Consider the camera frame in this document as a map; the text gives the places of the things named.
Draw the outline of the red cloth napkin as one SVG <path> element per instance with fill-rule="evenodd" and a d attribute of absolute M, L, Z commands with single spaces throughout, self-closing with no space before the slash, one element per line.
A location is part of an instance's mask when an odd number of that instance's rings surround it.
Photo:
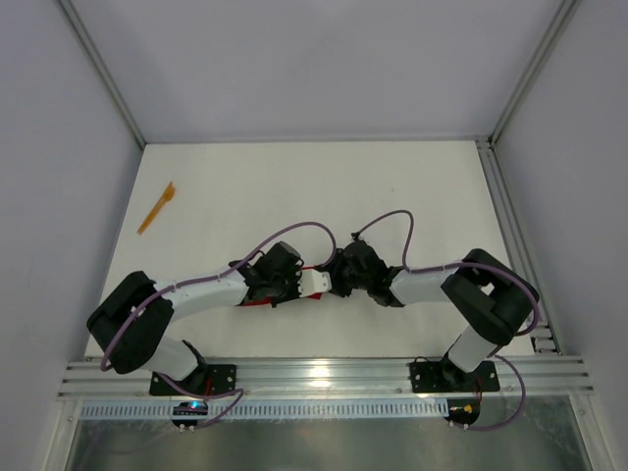
<path fill-rule="evenodd" d="M 253 269 L 241 270 L 248 291 L 241 302 L 242 306 L 279 304 L 300 298 L 319 299 L 331 288 L 328 274 L 314 269 L 288 269 L 287 273 L 275 272 L 262 275 Z"/>

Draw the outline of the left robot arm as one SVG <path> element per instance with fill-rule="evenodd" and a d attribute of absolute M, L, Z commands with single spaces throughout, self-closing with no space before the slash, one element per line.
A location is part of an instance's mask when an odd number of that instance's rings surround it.
<path fill-rule="evenodd" d="M 168 327 L 215 308 L 272 303 L 284 295 L 298 295 L 302 265 L 300 254 L 280 241 L 255 263 L 233 261 L 227 275 L 211 275 L 198 284 L 159 284 L 136 271 L 89 316 L 86 327 L 106 354 L 106 365 L 116 373 L 147 369 L 171 393 L 220 395 L 213 368 L 189 341 L 167 337 Z"/>

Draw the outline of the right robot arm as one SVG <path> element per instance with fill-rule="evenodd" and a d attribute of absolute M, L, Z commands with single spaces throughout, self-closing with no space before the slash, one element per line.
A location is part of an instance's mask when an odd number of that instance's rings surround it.
<path fill-rule="evenodd" d="M 409 364 L 415 393 L 498 391 L 496 368 L 488 359 L 531 332 L 540 318 L 536 289 L 480 248 L 458 262 L 411 270 L 387 265 L 357 239 L 319 270 L 339 297 L 359 289 L 383 307 L 450 302 L 465 319 L 467 327 L 441 359 L 417 357 Z"/>

